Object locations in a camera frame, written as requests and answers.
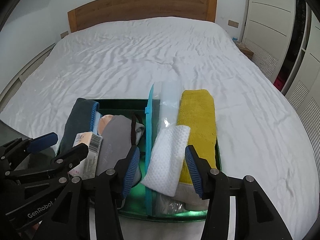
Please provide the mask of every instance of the cabinet door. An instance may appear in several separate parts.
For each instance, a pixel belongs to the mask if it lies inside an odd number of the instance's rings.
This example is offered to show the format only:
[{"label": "cabinet door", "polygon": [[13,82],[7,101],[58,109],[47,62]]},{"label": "cabinet door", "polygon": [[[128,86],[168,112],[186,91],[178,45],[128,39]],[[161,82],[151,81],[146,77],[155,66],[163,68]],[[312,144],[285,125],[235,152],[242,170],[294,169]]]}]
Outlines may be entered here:
[{"label": "cabinet door", "polygon": [[273,83],[287,53],[296,0],[249,0],[243,42],[254,52],[252,61]]},{"label": "cabinet door", "polygon": [[310,38],[300,69],[286,94],[310,138],[320,174],[320,23],[312,13]]}]

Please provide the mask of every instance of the bed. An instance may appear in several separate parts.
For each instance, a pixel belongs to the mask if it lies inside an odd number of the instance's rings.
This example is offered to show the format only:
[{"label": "bed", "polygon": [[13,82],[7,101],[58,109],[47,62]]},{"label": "bed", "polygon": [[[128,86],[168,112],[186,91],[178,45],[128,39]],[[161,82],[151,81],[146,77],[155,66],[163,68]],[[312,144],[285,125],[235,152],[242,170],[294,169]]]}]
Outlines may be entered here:
[{"label": "bed", "polygon": [[[37,137],[64,125],[78,97],[148,98],[155,81],[179,78],[214,98],[223,171],[254,176],[293,239],[318,215],[313,149],[284,96],[214,23],[217,0],[97,0],[68,13],[72,33],[57,43],[0,114]],[[230,202],[229,239],[235,203]],[[120,218],[124,239],[200,239],[204,222]]]}]

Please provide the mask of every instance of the wooden headboard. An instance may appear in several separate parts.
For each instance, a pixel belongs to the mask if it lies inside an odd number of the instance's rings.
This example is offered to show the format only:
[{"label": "wooden headboard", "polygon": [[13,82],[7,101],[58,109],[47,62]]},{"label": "wooden headboard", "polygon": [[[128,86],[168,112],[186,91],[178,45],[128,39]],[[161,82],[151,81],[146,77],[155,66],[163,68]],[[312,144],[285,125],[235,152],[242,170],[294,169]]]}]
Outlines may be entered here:
[{"label": "wooden headboard", "polygon": [[214,22],[217,0],[95,0],[68,12],[71,32],[113,21],[182,17]]}]

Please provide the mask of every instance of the wrinkled sheet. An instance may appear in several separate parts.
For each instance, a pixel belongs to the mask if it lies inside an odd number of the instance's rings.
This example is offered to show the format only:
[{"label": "wrinkled sheet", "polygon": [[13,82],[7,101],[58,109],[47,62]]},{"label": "wrinkled sheet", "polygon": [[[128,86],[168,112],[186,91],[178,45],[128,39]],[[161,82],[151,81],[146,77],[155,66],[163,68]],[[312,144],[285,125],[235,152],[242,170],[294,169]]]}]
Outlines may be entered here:
[{"label": "wrinkled sheet", "polygon": [[[148,98],[151,85],[182,80],[213,96],[222,169],[257,179],[301,240],[319,207],[319,181],[306,131],[284,96],[210,22],[153,18],[110,22],[72,33],[12,97],[1,120],[28,135],[62,138],[72,106],[84,98]],[[234,201],[230,236],[234,235]],[[200,239],[203,222],[155,223],[121,218],[124,239]]]}]

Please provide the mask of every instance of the wall switch plate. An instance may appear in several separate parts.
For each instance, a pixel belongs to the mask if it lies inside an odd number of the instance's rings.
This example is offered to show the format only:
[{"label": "wall switch plate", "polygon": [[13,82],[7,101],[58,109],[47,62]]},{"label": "wall switch plate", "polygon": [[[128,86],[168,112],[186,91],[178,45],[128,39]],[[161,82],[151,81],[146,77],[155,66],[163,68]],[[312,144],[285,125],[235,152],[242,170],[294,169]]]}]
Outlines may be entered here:
[{"label": "wall switch plate", "polygon": [[228,25],[229,25],[229,26],[232,26],[232,27],[236,27],[236,28],[239,27],[239,23],[234,22],[234,21],[231,21],[231,20],[228,21]]},{"label": "wall switch plate", "polygon": [[64,32],[64,33],[61,33],[60,34],[60,37],[63,39],[65,36],[67,36],[69,34],[68,31]]}]

